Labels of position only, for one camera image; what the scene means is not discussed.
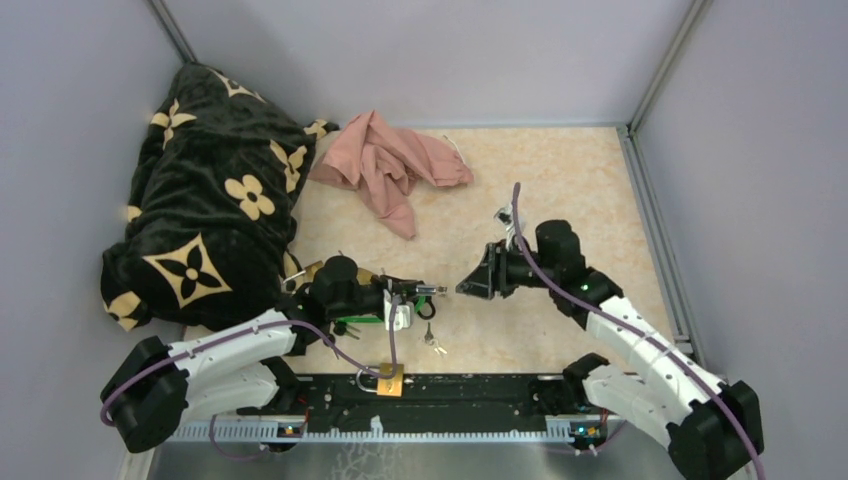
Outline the black-headed key bunch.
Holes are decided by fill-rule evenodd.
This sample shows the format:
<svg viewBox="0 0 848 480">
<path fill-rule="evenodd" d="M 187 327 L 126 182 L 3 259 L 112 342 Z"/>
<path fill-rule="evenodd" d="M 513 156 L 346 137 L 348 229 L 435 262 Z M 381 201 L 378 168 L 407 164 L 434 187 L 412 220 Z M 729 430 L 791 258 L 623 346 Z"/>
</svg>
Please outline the black-headed key bunch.
<svg viewBox="0 0 848 480">
<path fill-rule="evenodd" d="M 346 321 L 332 320 L 327 325 L 326 334 L 332 345 L 335 345 L 341 338 L 350 338 L 353 340 L 361 339 L 361 332 L 355 326 L 351 326 Z"/>
</svg>

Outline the brass padlock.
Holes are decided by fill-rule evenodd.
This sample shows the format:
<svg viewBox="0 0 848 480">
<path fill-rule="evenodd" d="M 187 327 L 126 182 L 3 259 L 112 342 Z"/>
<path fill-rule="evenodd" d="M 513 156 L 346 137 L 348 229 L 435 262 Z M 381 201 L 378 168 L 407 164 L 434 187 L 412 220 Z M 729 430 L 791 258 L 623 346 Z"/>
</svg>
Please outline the brass padlock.
<svg viewBox="0 0 848 480">
<path fill-rule="evenodd" d="M 426 324 L 422 342 L 440 359 L 444 359 L 448 354 L 434 335 L 430 323 Z M 379 366 L 359 369 L 354 375 L 354 384 L 365 393 L 385 397 L 401 397 L 405 385 L 405 374 L 405 366 L 399 363 L 397 358 L 394 358 L 393 361 L 382 363 Z"/>
<path fill-rule="evenodd" d="M 283 260 L 284 275 L 280 284 L 284 293 L 292 293 L 306 284 L 324 289 L 365 286 L 377 277 L 376 273 L 360 267 L 352 257 L 340 253 L 309 264 L 301 263 L 290 253 L 286 253 Z"/>
</svg>

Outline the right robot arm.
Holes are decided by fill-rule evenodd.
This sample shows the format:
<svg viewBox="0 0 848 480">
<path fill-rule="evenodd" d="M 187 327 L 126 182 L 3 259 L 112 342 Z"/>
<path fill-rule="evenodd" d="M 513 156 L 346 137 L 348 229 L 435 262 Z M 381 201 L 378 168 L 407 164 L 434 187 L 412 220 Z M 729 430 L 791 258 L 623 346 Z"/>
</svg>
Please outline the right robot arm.
<svg viewBox="0 0 848 480">
<path fill-rule="evenodd" d="M 505 239 L 486 245 L 457 293 L 491 300 L 520 287 L 544 289 L 561 314 L 634 370 L 627 374 L 600 355 L 584 355 L 563 372 L 569 408 L 619 415 L 664 447 L 686 479 L 733 479 L 747 468 L 765 478 L 762 416 L 752 387 L 707 371 L 654 328 L 617 283 L 587 265 L 567 221 L 539 224 L 531 249 L 515 215 L 502 210 L 495 218 Z"/>
</svg>

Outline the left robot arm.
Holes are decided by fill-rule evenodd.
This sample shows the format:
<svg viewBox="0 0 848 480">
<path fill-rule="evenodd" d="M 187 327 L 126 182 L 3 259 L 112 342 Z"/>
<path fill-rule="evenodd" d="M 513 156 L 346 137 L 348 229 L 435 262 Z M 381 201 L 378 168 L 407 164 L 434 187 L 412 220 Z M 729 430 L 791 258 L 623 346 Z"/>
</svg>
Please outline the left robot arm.
<svg viewBox="0 0 848 480">
<path fill-rule="evenodd" d="M 395 335 L 412 318 L 431 319 L 443 288 L 374 274 L 336 255 L 285 279 L 283 298 L 253 319 L 203 338 L 140 341 L 100 394 L 101 422 L 131 453 L 151 450 L 184 425 L 223 413 L 307 413 L 305 388 L 285 362 L 319 341 L 353 364 L 336 344 L 338 326 L 374 317 Z"/>
</svg>

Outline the black padlock with keys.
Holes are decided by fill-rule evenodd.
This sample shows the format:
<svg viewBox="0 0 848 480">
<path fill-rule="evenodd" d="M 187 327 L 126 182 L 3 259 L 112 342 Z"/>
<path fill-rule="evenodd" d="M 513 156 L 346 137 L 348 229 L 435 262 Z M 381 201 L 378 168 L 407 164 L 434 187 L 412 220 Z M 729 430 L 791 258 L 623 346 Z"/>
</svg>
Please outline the black padlock with keys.
<svg viewBox="0 0 848 480">
<path fill-rule="evenodd" d="M 415 313 L 425 321 L 433 319 L 436 315 L 436 307 L 430 297 L 421 297 L 415 304 Z"/>
</svg>

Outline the green cable lock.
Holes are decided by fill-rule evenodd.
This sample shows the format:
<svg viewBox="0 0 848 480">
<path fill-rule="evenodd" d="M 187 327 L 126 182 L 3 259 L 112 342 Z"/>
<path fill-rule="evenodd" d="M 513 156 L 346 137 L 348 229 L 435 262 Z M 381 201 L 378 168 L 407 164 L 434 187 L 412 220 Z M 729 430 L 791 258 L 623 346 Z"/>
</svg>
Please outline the green cable lock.
<svg viewBox="0 0 848 480">
<path fill-rule="evenodd" d="M 383 293 L 383 312 L 364 311 L 354 315 L 342 316 L 341 322 L 348 323 L 383 323 L 389 330 L 406 329 L 412 326 L 413 318 L 429 321 L 437 312 L 434 304 L 435 297 L 443 297 L 447 288 L 440 285 L 415 283 L 409 285 L 396 284 Z"/>
</svg>

